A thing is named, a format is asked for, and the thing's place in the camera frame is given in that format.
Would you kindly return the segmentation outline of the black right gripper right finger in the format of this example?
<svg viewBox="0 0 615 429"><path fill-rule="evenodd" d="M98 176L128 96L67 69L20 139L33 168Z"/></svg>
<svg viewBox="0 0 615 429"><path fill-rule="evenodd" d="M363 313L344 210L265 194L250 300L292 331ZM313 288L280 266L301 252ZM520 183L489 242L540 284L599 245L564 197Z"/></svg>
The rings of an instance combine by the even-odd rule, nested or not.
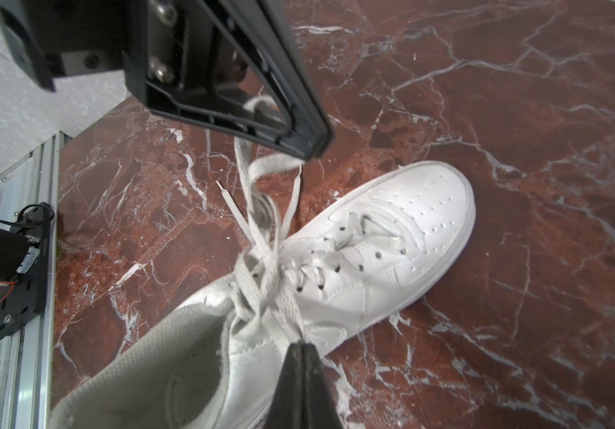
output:
<svg viewBox="0 0 615 429"><path fill-rule="evenodd" d="M318 349L304 344L304 427L342 429Z"/></svg>

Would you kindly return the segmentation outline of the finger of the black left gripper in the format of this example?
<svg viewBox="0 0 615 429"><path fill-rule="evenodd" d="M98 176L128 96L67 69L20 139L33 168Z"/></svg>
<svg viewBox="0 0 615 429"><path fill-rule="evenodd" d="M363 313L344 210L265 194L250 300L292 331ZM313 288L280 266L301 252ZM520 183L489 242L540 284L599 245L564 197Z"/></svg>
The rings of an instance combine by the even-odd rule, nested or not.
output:
<svg viewBox="0 0 615 429"><path fill-rule="evenodd" d="M123 69L148 111L301 160L334 138L279 1L129 1Z"/></svg>

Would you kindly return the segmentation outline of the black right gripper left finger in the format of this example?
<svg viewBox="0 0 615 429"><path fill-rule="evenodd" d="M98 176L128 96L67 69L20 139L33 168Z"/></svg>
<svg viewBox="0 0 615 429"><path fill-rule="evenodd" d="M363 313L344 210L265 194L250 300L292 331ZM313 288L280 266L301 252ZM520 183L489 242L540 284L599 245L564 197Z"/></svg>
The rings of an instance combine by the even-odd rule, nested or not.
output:
<svg viewBox="0 0 615 429"><path fill-rule="evenodd" d="M304 343L287 350L264 429L302 428L304 393Z"/></svg>

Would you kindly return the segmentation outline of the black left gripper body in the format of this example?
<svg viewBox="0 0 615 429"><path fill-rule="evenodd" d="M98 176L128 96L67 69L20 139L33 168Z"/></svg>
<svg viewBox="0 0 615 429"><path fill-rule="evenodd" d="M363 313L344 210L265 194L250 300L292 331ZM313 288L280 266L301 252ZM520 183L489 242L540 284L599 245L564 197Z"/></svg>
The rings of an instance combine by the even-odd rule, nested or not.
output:
<svg viewBox="0 0 615 429"><path fill-rule="evenodd" d="M14 63L41 89L126 69L151 26L173 28L173 1L0 1L0 30Z"/></svg>

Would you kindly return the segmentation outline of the white sneaker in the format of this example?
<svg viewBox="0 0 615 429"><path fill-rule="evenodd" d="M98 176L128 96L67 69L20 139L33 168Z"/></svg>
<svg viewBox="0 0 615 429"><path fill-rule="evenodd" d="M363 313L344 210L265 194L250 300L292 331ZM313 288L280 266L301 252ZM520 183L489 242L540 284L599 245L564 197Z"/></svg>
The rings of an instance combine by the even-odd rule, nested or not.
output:
<svg viewBox="0 0 615 429"><path fill-rule="evenodd" d="M418 162L354 189L275 255L211 282L61 400L52 428L250 428L289 346L327 355L422 297L476 219L456 168Z"/></svg>

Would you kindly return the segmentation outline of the white shoelace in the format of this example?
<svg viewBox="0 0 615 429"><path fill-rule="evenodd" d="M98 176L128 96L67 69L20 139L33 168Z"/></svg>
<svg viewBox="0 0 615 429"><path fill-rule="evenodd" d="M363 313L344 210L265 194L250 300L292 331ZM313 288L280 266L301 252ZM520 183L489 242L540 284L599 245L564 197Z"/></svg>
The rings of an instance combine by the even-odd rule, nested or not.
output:
<svg viewBox="0 0 615 429"><path fill-rule="evenodd" d="M290 233L300 187L281 211L257 181L302 163L286 155L252 158L245 139L236 139L234 149L247 203L234 215L250 246L229 284L233 355L285 350L295 341L329 352L413 302L419 253L413 223L384 195L386 186L399 184L399 172L354 189Z"/></svg>

